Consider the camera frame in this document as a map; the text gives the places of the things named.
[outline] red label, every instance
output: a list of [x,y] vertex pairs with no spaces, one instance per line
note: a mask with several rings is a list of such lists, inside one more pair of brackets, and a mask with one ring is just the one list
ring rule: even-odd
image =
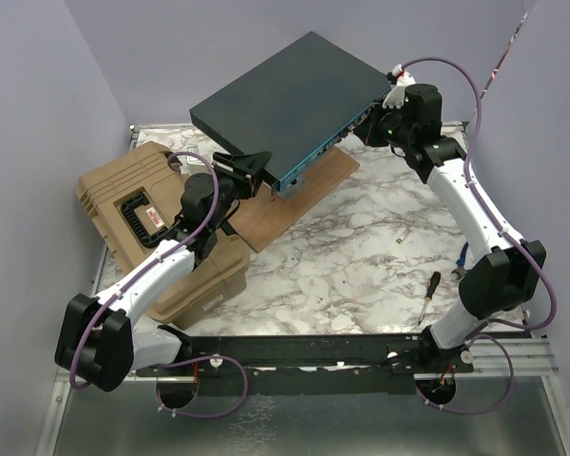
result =
[[156,209],[153,207],[146,209],[145,213],[150,217],[152,223],[154,223],[154,226],[157,228],[161,228],[164,225],[164,221],[162,221],[161,216],[159,216],[159,213],[156,212]]

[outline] robotic arm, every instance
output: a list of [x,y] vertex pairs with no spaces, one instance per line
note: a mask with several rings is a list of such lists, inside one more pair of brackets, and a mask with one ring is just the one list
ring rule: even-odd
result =
[[[465,179],[466,153],[451,138],[441,136],[442,97],[434,85],[415,84],[400,66],[389,75],[395,89],[353,133],[369,146],[400,147],[408,166],[449,209],[479,261],[461,281],[459,301],[423,332],[425,356],[454,349],[493,314],[514,309],[534,295],[539,280],[523,255],[502,236]],[[542,267],[546,252],[535,240],[528,242],[498,211],[477,181],[473,185],[507,233]]]
[[[368,146],[400,147],[408,166],[446,204],[479,259],[461,281],[456,305],[418,338],[420,362],[428,371],[443,371],[444,362],[447,365],[453,353],[460,352],[466,337],[491,315],[529,300],[539,278],[522,254],[494,228],[471,194],[464,173],[465,151],[454,139],[441,136],[442,97],[437,88],[415,84],[400,67],[389,77],[394,89],[376,103],[353,133]],[[233,202],[257,194],[270,158],[269,152],[232,157],[214,154],[218,203],[207,225],[185,248],[176,248],[200,226],[212,206],[212,177],[197,174],[185,184],[181,212],[170,229],[170,238],[121,282],[95,297],[78,294],[69,302],[55,362],[67,370],[76,364],[77,375],[110,391],[130,371],[190,359],[189,339],[184,334],[168,326],[151,332],[133,332],[132,328],[164,290],[207,258],[216,243],[216,230]],[[472,170],[471,177],[502,225],[509,226]],[[546,253],[539,241],[528,242],[510,227],[507,233],[543,265]],[[99,312],[104,313],[85,339],[89,322]],[[79,346],[80,358],[73,363]]]

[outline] white sticker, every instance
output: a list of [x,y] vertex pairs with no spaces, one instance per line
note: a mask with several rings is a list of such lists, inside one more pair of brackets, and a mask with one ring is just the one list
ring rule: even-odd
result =
[[215,306],[216,304],[218,304],[219,302],[224,300],[224,295],[220,294],[218,297],[216,297],[215,299],[209,301],[207,304],[205,304],[204,306],[202,306],[202,309],[206,312],[208,312],[213,306]]
[[147,208],[145,210],[145,213],[150,217],[152,223],[154,223],[154,226],[156,226],[157,228],[161,228],[164,225],[164,221],[162,221],[161,216],[159,216],[159,213],[156,212],[156,209],[154,209],[153,207]]

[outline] wire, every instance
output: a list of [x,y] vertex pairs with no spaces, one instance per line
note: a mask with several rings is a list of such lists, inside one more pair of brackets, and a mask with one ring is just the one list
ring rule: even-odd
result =
[[[209,220],[213,216],[214,212],[216,212],[216,207],[218,206],[218,198],[219,198],[218,175],[216,174],[216,171],[211,166],[211,163],[207,159],[205,159],[204,157],[200,156],[199,154],[195,154],[194,152],[175,152],[174,154],[172,154],[167,159],[167,163],[168,163],[169,167],[171,169],[173,169],[174,171],[176,171],[176,170],[173,168],[171,163],[173,162],[173,160],[176,157],[179,157],[182,155],[194,157],[195,159],[203,162],[203,164],[207,167],[207,169],[209,170],[209,174],[211,175],[211,177],[213,179],[213,185],[214,185],[213,200],[211,201],[211,207],[209,208],[209,211],[207,212],[207,216],[200,223],[199,227],[195,231],[193,231],[190,235],[188,235],[183,241],[179,242],[177,245],[175,245],[175,246],[171,247],[169,250],[167,250],[162,255],[163,258],[169,257],[170,255],[172,255],[176,251],[178,251],[181,247],[186,245],[188,242],[193,240],[200,233],[200,231],[202,231],[202,229],[205,226],[207,226],[207,223],[209,223]],[[83,353],[83,348],[85,347],[86,341],[88,340],[88,337],[90,336],[91,332],[93,331],[93,328],[95,327],[97,322],[100,320],[102,315],[105,313],[105,311],[119,298],[119,295],[122,295],[129,288],[131,288],[145,273],[147,273],[150,269],[152,269],[157,264],[159,264],[159,260],[157,258],[154,258],[152,261],[148,262],[148,264],[146,264],[143,268],[141,268],[135,275],[133,275],[131,278],[129,278],[123,284],[121,289],[117,293],[113,294],[102,305],[102,307],[99,308],[99,310],[93,315],[91,320],[88,322],[88,325],[86,325],[86,328],[83,332],[83,335],[81,336],[80,341],[78,342],[78,346],[76,347],[76,351],[74,352],[74,356],[72,358],[71,366],[69,367],[69,384],[71,385],[71,387],[74,390],[82,390],[82,389],[89,386],[88,382],[78,383],[76,381],[76,370],[78,369],[78,364],[80,362],[80,358],[81,358],[81,355]]]
[[452,363],[449,363],[447,365],[447,369],[444,373],[441,374],[441,377],[439,378],[439,383],[441,384],[441,386],[444,385],[444,383],[446,382],[446,375],[448,372],[452,371]]
[[511,398],[511,395],[513,394],[513,387],[515,385],[515,372],[513,371],[513,361],[511,360],[511,356],[506,351],[503,344],[501,344],[498,340],[496,340],[494,337],[492,337],[491,335],[488,335],[488,334],[477,334],[475,337],[473,337],[468,342],[467,346],[471,347],[477,339],[491,340],[492,342],[494,342],[498,346],[499,349],[501,349],[503,351],[504,357],[506,358],[506,363],[509,365],[509,384],[506,387],[506,393],[504,394],[503,398],[500,401],[498,401],[496,404],[494,404],[493,406],[490,406],[488,408],[481,408],[479,410],[463,410],[460,408],[451,408],[451,407],[435,404],[434,402],[429,401],[427,399],[427,397],[418,388],[416,388],[416,391],[424,399],[425,404],[427,406],[433,407],[434,409],[438,409],[440,411],[445,411],[447,413],[453,413],[454,415],[465,415],[465,416],[483,415],[483,414],[489,413],[491,411],[494,411],[496,409],[499,409],[504,404],[506,404],[507,401]]
[[223,359],[224,361],[228,361],[228,362],[234,364],[235,366],[237,366],[238,370],[240,371],[240,373],[242,374],[242,377],[243,377],[243,393],[240,395],[237,402],[233,406],[228,408],[227,410],[220,411],[218,413],[208,413],[208,414],[191,413],[189,411],[183,411],[183,410],[178,409],[178,408],[167,407],[162,402],[161,392],[157,388],[156,398],[159,401],[159,404],[161,404],[161,406],[159,407],[159,411],[167,410],[167,411],[171,412],[174,415],[174,417],[175,417],[175,415],[179,415],[179,416],[187,416],[188,418],[200,418],[200,419],[210,420],[210,419],[221,418],[223,416],[229,415],[230,413],[232,413],[233,411],[235,411],[236,409],[238,409],[240,406],[243,405],[243,402],[245,402],[245,398],[247,397],[247,391],[249,389],[249,379],[247,378],[247,373],[245,372],[245,369],[242,367],[242,365],[236,359],[231,358],[230,356],[222,356],[219,354],[214,354],[211,356],[201,356],[199,358],[193,358],[193,359],[188,359],[186,361],[180,361],[179,363],[163,364],[159,367],[167,368],[167,369],[169,369],[169,368],[180,368],[182,366],[189,366],[190,364],[200,363],[202,361],[208,361],[210,359]]
[[499,231],[499,234],[507,241],[509,241],[511,245],[513,245],[523,255],[523,257],[528,261],[528,263],[530,263],[530,266],[532,266],[532,269],[534,269],[534,271],[536,272],[536,274],[539,276],[542,283],[544,284],[544,287],[546,288],[549,294],[549,299],[551,301],[551,308],[549,310],[549,315],[543,320],[543,322],[538,323],[536,325],[523,325],[519,323],[514,323],[512,321],[502,320],[500,318],[488,318],[487,321],[489,323],[501,323],[507,326],[511,326],[513,328],[517,328],[519,330],[526,330],[526,331],[541,330],[551,324],[551,322],[555,319],[555,315],[558,311],[558,299],[555,294],[555,289],[553,288],[551,281],[546,276],[539,263],[536,262],[536,260],[523,248],[523,246],[515,238],[513,238],[511,235],[509,235],[506,232],[506,229],[504,229],[503,225],[500,223],[498,218],[494,215],[490,207],[485,202],[480,191],[475,187],[475,181],[471,178],[471,173],[470,173],[471,160],[473,158],[473,154],[475,153],[477,138],[479,135],[480,127],[482,125],[482,98],[479,89],[477,88],[477,85],[473,82],[473,79],[471,78],[470,74],[468,74],[468,72],[464,68],[442,57],[422,57],[420,59],[410,60],[409,62],[402,65],[402,69],[405,70],[406,68],[421,62],[441,62],[443,64],[450,65],[451,67],[458,69],[463,74],[463,76],[465,76],[468,83],[471,85],[471,88],[473,89],[473,95],[475,95],[475,102],[477,104],[477,120],[475,123],[475,133],[473,134],[473,138],[471,139],[468,151],[466,152],[465,166],[464,166],[466,185],[470,189],[473,196],[475,197],[475,200],[484,209],[485,214],[488,216],[488,218],[492,221],[496,229]]
[[224,219],[224,221],[228,221],[231,216],[233,216],[234,214],[236,214],[239,207],[240,207],[240,199],[237,199],[237,206],[236,206],[232,211],[230,211],[230,214],[228,214],[228,215],[226,216],[226,218]]
[[395,157],[399,157],[400,159],[404,159],[406,157],[405,155],[399,155],[398,153],[396,153],[395,148],[392,146],[392,144],[390,145],[390,153]]

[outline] screwdriver handle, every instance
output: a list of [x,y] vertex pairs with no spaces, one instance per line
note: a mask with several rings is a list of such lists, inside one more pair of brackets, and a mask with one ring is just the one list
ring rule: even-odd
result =
[[441,281],[441,274],[438,271],[435,271],[433,275],[430,277],[430,281],[428,282],[427,295],[425,296],[425,298],[427,299],[433,298],[433,294],[435,293],[435,290],[437,290],[437,285],[439,285],[440,281]]

